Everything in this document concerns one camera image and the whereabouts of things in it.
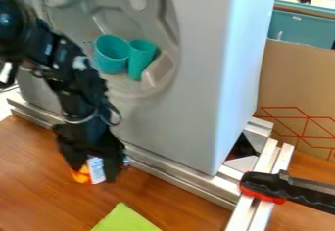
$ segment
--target plastic cup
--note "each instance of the plastic cup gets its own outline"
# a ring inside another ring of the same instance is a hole
[[[102,35],[94,42],[94,62],[105,74],[126,72],[129,44],[114,35]]]
[[[129,42],[128,76],[141,80],[142,71],[153,61],[157,46],[145,39],[134,39]]]

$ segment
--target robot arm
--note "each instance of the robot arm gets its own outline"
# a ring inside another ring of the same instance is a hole
[[[123,143],[109,130],[120,123],[120,112],[109,102],[106,81],[90,66],[82,50],[55,33],[32,8],[20,0],[0,0],[0,58],[8,73],[6,88],[19,66],[43,78],[56,93],[65,124],[54,131],[68,164],[81,169],[89,156],[104,159],[108,181],[114,181],[124,159]],[[118,123],[110,123],[112,112]]]

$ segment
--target washing machine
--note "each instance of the washing machine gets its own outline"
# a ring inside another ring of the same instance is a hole
[[[274,0],[24,0],[90,58],[114,34],[158,45],[142,80],[105,75],[126,144],[204,172],[217,171],[251,119]],[[23,98],[59,114],[56,96],[26,70]]]

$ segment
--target metal frame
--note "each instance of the metal frame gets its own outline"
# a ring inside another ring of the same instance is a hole
[[[42,127],[51,128],[56,123],[62,123],[60,116],[26,102],[19,92],[12,94],[8,103],[13,115]],[[265,229],[273,204],[241,196],[238,184],[244,172],[248,170],[276,173],[279,169],[287,169],[294,147],[284,144],[283,148],[278,148],[278,142],[270,138],[272,127],[270,122],[252,118],[244,134],[261,155],[226,161],[215,176],[129,143],[126,143],[126,153],[132,166],[224,208],[234,210],[226,230],[259,231]]]

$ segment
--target green paper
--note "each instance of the green paper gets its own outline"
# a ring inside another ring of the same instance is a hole
[[[125,204],[117,204],[91,231],[162,231]]]

